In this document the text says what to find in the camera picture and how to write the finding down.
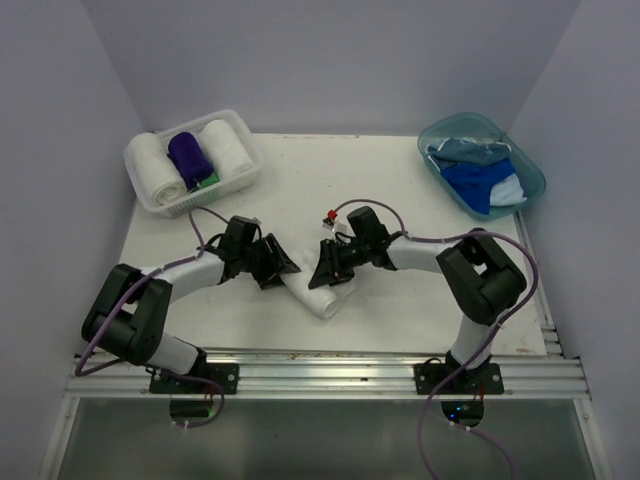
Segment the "purple towel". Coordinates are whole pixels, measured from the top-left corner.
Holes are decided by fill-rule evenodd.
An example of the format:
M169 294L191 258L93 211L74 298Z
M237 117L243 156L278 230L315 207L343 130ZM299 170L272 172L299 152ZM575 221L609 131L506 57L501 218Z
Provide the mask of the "purple towel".
M189 132L181 132L173 136L167 149L169 158L188 190L195 189L201 180L214 171L198 140Z

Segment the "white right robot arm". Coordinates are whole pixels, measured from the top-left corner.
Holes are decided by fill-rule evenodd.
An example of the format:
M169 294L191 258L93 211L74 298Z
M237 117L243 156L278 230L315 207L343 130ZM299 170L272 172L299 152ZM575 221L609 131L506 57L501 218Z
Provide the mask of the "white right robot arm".
M454 391L470 391L490 358L497 322L526 289L523 272L483 229L453 240L419 241L403 232L390 233L368 206L349 213L347 221L351 235L337 232L320 243L308 287L347 283L357 267L367 264L442 275L462 312L457 337L447 352L445 379Z

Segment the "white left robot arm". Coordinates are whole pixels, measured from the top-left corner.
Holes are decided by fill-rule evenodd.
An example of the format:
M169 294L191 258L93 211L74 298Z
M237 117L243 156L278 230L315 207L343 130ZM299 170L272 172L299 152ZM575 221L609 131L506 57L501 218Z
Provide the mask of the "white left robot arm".
M88 376L117 363L172 373L185 392L201 390L208 379L199 347L165 332L172 303L247 273L261 289L283 283L300 268L258 221L234 216L223 232L205 240L196 234L195 253L165 265L113 267L82 325L86 350L75 368Z

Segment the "green rolled towel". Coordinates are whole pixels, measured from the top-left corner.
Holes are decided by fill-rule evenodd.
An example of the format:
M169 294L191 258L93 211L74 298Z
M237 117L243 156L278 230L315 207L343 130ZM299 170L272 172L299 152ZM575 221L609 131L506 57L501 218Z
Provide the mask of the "green rolled towel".
M199 189L205 189L212 185L217 184L220 181L219 176L213 171L208 177L204 178L198 183Z

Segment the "large white rolled towel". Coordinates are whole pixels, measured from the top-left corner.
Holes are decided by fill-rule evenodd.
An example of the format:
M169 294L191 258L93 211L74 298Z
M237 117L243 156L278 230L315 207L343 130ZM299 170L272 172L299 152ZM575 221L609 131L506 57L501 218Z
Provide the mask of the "large white rolled towel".
M125 148L124 159L134 189L147 206L162 208L188 194L185 181L157 134L136 135Z

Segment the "denim blue cloth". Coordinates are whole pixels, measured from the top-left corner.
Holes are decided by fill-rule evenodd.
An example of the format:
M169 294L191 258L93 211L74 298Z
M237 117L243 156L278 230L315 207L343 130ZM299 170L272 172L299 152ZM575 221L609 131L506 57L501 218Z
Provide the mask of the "denim blue cloth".
M473 139L447 138L427 147L427 158L439 169L457 164L489 166L508 159L511 147L502 142L478 143Z

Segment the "teal plastic bin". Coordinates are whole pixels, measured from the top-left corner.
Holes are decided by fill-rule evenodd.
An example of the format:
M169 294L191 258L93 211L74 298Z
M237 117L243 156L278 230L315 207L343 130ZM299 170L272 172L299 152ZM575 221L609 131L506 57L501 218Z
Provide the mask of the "teal plastic bin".
M546 190L539 167L487 117L458 113L421 132L424 163L471 217L490 221L531 206Z

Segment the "light blue towel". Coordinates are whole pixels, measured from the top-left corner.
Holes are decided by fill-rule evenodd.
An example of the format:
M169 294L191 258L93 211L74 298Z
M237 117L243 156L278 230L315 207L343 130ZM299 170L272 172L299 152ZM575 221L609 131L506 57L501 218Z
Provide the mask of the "light blue towel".
M527 200L524 189L519 183L499 183L490 192L491 207L509 207Z

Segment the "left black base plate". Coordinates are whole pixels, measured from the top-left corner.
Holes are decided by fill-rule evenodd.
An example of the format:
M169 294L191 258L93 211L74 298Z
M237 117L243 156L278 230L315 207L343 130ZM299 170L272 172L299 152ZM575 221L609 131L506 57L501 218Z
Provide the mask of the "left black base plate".
M156 367L147 367L145 372L151 375L149 392L152 394L234 395L240 379L240 366L237 363L204 362L187 374L177 374Z

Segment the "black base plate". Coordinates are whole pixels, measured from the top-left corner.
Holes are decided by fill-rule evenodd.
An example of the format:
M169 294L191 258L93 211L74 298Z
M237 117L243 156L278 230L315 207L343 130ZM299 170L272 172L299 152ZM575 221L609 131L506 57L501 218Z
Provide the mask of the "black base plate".
M145 372L151 375L149 392L152 394L234 395L240 379L240 366L237 363L204 362L187 374L177 374L156 367L147 367Z
M413 378L418 395L502 395L505 387L500 366L491 360L484 361L479 367L463 370L444 383L437 386L453 374L457 364L453 360L442 361L432 357L413 365Z

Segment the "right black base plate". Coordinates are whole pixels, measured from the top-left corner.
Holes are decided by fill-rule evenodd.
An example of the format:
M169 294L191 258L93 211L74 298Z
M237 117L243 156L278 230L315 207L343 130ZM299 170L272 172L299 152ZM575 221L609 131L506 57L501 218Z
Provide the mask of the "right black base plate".
M479 367L463 370L444 383L437 386L453 374L457 364L453 360L442 361L432 357L413 365L413 378L418 395L502 395L505 387L500 366L491 360L484 361Z

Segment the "aluminium rail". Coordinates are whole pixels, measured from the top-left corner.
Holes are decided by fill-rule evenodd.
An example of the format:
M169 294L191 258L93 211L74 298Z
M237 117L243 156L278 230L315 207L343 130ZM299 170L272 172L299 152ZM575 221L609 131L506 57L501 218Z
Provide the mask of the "aluminium rail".
M423 399L439 378L441 361L410 355L212 352L207 365L226 394L242 399ZM70 376L66 391L84 398L152 394L190 398L190 388L159 387L145 367L118 364L85 377ZM587 399L582 364L559 356L497 357L481 371L458 375L442 399Z

